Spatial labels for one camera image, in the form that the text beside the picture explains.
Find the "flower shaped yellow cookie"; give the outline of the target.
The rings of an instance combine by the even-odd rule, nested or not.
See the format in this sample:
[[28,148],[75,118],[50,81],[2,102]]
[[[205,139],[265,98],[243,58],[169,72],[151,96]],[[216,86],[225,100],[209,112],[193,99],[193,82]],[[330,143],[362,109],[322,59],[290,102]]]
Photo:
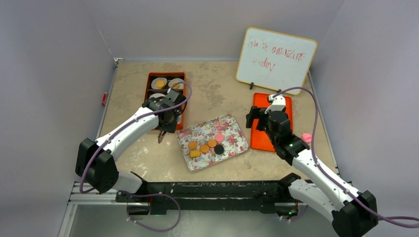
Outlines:
[[171,85],[170,85],[170,87],[172,88],[172,89],[179,89],[180,88],[180,86],[181,86],[181,84],[180,83],[172,83]]

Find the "round orange cookie top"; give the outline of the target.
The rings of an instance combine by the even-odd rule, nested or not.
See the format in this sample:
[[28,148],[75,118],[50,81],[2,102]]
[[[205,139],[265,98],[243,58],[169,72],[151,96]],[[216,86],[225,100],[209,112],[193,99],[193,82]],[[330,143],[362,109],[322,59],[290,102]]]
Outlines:
[[162,89],[164,88],[166,85],[166,82],[164,80],[159,80],[156,82],[155,86],[157,89]]

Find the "metal serving tongs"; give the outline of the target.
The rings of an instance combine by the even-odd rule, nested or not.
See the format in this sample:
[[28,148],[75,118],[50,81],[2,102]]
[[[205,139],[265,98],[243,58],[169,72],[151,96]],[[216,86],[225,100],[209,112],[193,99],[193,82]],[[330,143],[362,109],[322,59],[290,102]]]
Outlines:
[[158,135],[158,143],[160,144],[160,143],[162,143],[162,141],[163,141],[163,139],[164,139],[164,137],[165,137],[165,135],[166,135],[166,131],[160,131],[160,133],[159,133],[159,135]]

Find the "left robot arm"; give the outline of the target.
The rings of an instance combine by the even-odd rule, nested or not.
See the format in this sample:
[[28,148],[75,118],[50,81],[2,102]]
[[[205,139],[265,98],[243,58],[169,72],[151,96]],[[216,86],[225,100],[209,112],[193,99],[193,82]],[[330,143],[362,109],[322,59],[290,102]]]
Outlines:
[[147,99],[129,119],[106,135],[81,141],[75,173],[82,183],[89,183],[93,189],[105,193],[110,189],[128,192],[135,202],[147,197],[143,180],[133,172],[120,172],[118,158],[141,136],[151,130],[158,130],[160,143],[167,133],[176,131],[177,121],[186,107],[187,97],[174,89],[167,95]]

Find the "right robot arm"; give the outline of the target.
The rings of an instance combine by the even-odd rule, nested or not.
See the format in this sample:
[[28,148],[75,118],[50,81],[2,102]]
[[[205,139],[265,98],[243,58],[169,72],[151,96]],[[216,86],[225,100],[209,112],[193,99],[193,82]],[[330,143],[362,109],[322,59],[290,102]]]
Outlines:
[[360,192],[328,167],[322,167],[323,162],[312,154],[309,145],[293,134],[284,110],[252,106],[246,115],[246,127],[251,128],[255,119],[257,130],[267,135],[276,154],[314,184],[312,187],[301,179],[285,182],[277,188],[280,199],[306,203],[328,219],[340,237],[362,237],[378,225],[378,218],[365,209],[377,210],[375,196],[369,191]]

